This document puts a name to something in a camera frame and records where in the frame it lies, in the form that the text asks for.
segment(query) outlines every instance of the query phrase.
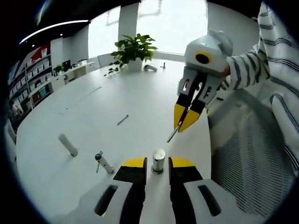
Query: potted plant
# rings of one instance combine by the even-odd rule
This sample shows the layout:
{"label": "potted plant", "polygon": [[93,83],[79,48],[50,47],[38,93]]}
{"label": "potted plant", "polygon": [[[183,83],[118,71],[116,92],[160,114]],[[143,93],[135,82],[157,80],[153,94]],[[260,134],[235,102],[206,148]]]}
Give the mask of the potted plant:
{"label": "potted plant", "polygon": [[58,74],[61,74],[63,71],[63,66],[62,65],[57,65],[53,70],[55,72],[54,76],[58,76]]}
{"label": "potted plant", "polygon": [[118,51],[111,53],[114,56],[115,62],[110,63],[113,68],[109,69],[108,75],[112,76],[111,73],[119,72],[122,69],[128,67],[128,71],[141,71],[142,61],[150,60],[153,58],[154,50],[157,47],[151,46],[152,41],[155,41],[150,35],[137,34],[135,38],[127,35],[122,35],[125,37],[124,40],[115,42]]}

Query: striped shirt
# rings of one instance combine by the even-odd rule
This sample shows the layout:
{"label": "striped shirt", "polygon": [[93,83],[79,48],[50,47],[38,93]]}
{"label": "striped shirt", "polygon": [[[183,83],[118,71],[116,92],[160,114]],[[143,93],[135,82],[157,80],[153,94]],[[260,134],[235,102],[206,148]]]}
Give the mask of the striped shirt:
{"label": "striped shirt", "polygon": [[285,152],[299,167],[299,47],[280,19],[262,3],[258,16],[260,39],[247,54],[228,58],[230,85],[236,90],[271,80],[271,109],[282,130]]}

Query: hand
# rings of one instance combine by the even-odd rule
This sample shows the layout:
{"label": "hand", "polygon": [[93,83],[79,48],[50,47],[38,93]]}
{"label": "hand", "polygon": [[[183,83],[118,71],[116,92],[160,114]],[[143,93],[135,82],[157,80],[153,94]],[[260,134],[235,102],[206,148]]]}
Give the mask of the hand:
{"label": "hand", "polygon": [[230,66],[228,63],[226,64],[225,70],[223,73],[224,73],[225,77],[230,75]]}

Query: ceiling light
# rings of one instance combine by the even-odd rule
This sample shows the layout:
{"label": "ceiling light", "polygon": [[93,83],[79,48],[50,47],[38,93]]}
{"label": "ceiling light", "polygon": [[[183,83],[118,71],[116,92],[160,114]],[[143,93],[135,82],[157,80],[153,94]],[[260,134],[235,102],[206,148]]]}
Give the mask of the ceiling light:
{"label": "ceiling light", "polygon": [[79,23],[79,22],[88,22],[88,20],[75,20],[75,21],[69,21],[69,22],[61,22],[61,23],[58,23],[58,24],[54,24],[54,25],[42,28],[42,29],[40,29],[40,30],[38,30],[38,31],[36,31],[36,32],[34,32],[34,33],[26,36],[23,40],[21,40],[21,42],[19,44],[23,43],[25,40],[31,38],[32,36],[34,36],[34,35],[42,32],[42,31],[45,31],[47,29],[50,29],[50,28],[53,28],[53,27],[62,26],[62,25],[66,25],[66,24]]}

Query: robotic arm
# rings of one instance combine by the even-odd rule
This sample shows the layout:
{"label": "robotic arm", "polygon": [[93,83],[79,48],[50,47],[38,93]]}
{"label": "robotic arm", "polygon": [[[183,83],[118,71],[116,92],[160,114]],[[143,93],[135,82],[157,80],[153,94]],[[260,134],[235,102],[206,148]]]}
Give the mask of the robotic arm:
{"label": "robotic arm", "polygon": [[[221,31],[209,30],[208,35],[187,45],[186,66],[178,85],[178,100],[174,107],[174,133],[183,132],[195,123],[204,107],[212,102],[225,78],[226,58],[232,53],[233,44]],[[192,101],[200,84],[201,89]]]}

